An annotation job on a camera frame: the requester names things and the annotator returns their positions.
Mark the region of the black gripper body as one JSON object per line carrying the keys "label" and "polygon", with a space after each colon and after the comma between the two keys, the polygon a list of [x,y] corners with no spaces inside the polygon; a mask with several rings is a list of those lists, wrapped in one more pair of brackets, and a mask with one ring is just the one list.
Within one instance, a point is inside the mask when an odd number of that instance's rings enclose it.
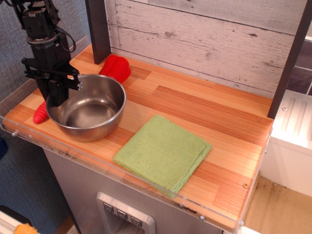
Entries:
{"label": "black gripper body", "polygon": [[80,90],[79,71],[70,65],[71,51],[67,40],[28,40],[33,58],[23,58],[25,74],[40,81],[57,82],[66,88]]}

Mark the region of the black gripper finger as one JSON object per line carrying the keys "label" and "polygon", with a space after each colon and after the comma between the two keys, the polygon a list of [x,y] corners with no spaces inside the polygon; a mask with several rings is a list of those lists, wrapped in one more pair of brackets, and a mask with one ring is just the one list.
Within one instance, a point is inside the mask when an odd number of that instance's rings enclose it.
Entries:
{"label": "black gripper finger", "polygon": [[49,82],[50,96],[53,104],[58,107],[68,99],[68,88],[64,84],[51,81]]}
{"label": "black gripper finger", "polygon": [[38,79],[36,79],[36,83],[37,83],[37,86],[38,86],[44,100],[47,100],[51,94],[50,79],[49,78],[38,78]]}

